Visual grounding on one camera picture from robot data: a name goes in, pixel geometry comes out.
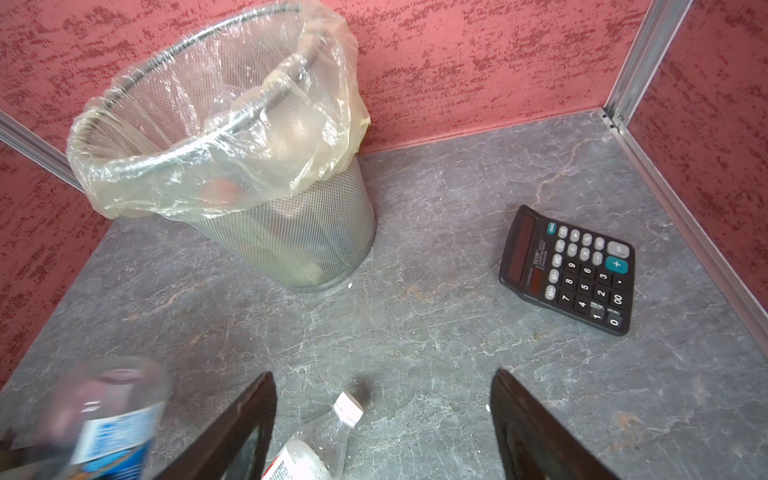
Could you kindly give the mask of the aluminium right corner post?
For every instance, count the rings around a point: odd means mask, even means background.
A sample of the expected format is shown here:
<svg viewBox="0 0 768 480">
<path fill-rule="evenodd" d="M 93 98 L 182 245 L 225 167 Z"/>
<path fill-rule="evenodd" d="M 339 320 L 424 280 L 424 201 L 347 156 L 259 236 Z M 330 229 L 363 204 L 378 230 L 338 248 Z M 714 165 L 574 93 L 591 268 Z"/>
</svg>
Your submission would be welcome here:
<svg viewBox="0 0 768 480">
<path fill-rule="evenodd" d="M 653 0 L 603 108 L 610 125 L 626 130 L 664 59 L 692 0 Z"/>
</svg>

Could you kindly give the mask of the black desk calculator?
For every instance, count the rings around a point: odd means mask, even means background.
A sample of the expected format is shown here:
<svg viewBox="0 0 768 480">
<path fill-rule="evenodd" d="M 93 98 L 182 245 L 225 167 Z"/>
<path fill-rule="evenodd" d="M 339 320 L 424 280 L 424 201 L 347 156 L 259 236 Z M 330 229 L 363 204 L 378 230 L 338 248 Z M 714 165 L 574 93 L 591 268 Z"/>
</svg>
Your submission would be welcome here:
<svg viewBox="0 0 768 480">
<path fill-rule="evenodd" d="M 615 336 L 629 332 L 635 283 L 629 243 L 518 208 L 499 281 L 522 300 Z"/>
</svg>

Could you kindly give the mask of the clear plastic bin liner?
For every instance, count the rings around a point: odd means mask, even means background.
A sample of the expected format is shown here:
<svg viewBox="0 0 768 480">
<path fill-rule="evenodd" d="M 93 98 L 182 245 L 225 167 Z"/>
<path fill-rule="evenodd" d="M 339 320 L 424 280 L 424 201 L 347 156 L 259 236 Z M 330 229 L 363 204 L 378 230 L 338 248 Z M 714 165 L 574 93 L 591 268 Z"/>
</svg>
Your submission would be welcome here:
<svg viewBox="0 0 768 480">
<path fill-rule="evenodd" d="M 296 196 L 347 169 L 370 115 L 358 42 L 318 1 L 269 2 L 116 76 L 66 157 L 107 218 L 198 221 Z"/>
</svg>

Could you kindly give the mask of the silver mesh waste bin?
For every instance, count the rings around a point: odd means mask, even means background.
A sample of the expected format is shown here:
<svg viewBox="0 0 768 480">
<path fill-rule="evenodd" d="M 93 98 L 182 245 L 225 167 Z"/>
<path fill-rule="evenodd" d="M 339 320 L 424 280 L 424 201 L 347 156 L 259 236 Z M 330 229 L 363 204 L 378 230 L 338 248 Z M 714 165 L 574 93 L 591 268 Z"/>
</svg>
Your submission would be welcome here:
<svg viewBox="0 0 768 480">
<path fill-rule="evenodd" d="M 346 170 L 296 196 L 216 218 L 177 222 L 191 225 L 262 275 L 295 290 L 322 290 L 342 281 L 364 260 L 376 231 L 357 154 Z"/>
</svg>

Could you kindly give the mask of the red white label water bottle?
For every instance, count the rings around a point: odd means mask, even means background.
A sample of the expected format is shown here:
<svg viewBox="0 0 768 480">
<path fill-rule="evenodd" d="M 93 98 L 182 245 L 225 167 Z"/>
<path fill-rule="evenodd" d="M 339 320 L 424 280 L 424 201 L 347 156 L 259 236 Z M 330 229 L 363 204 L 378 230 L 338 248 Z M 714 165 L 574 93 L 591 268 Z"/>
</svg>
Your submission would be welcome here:
<svg viewBox="0 0 768 480">
<path fill-rule="evenodd" d="M 363 414 L 361 404 L 342 392 L 327 414 L 304 425 L 284 444 L 262 479 L 340 479 L 350 434 Z"/>
</svg>

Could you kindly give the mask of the aluminium corner post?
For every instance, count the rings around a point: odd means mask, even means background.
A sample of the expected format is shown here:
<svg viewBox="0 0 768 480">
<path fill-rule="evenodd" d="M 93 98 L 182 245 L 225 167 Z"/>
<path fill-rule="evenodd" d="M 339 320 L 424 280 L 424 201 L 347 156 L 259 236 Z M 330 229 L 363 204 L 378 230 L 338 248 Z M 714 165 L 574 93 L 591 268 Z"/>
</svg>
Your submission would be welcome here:
<svg viewBox="0 0 768 480">
<path fill-rule="evenodd" d="M 664 59 L 692 0 L 653 0 L 603 108 L 610 125 L 626 130 Z"/>
<path fill-rule="evenodd" d="M 66 156 L 4 111 L 0 112 L 1 141 L 77 191 L 84 189 L 76 179 Z"/>
</svg>

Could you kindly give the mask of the aluminium left corner post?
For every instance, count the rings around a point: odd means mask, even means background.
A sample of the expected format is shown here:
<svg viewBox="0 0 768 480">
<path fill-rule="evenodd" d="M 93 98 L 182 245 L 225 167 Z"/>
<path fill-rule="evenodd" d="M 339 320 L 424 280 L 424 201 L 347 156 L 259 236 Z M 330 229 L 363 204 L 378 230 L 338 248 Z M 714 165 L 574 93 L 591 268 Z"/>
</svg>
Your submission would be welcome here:
<svg viewBox="0 0 768 480">
<path fill-rule="evenodd" d="M 66 156 L 4 111 L 0 112 L 1 141 L 77 191 L 84 189 L 76 179 Z"/>
</svg>

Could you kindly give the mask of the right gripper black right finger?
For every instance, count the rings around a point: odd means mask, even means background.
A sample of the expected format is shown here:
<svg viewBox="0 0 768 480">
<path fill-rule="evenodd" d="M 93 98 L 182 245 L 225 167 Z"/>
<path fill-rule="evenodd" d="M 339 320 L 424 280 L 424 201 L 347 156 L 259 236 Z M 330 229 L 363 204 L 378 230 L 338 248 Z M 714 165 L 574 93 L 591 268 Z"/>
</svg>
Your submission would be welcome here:
<svg viewBox="0 0 768 480">
<path fill-rule="evenodd" d="M 490 413 L 507 479 L 614 479 L 507 370 L 494 375 Z"/>
</svg>

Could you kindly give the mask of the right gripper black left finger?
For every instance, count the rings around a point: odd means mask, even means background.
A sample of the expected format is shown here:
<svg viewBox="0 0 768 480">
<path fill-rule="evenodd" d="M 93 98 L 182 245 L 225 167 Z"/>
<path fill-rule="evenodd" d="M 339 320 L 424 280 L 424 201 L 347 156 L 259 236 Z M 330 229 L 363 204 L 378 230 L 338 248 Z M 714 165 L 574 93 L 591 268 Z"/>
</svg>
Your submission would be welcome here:
<svg viewBox="0 0 768 480">
<path fill-rule="evenodd" d="M 277 410 L 273 374 L 261 373 L 159 479 L 259 479 Z"/>
</svg>

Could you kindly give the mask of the blue cap clear bottle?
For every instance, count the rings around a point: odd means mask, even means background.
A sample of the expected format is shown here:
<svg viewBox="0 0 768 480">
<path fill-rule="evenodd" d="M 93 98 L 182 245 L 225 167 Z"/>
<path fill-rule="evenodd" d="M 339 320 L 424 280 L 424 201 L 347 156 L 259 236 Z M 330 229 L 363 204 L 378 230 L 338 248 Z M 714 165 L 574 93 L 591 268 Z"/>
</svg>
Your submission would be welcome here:
<svg viewBox="0 0 768 480">
<path fill-rule="evenodd" d="M 139 479 L 169 395 L 169 374 L 154 360 L 90 360 L 56 385 L 39 442 L 1 449 L 1 477 Z"/>
</svg>

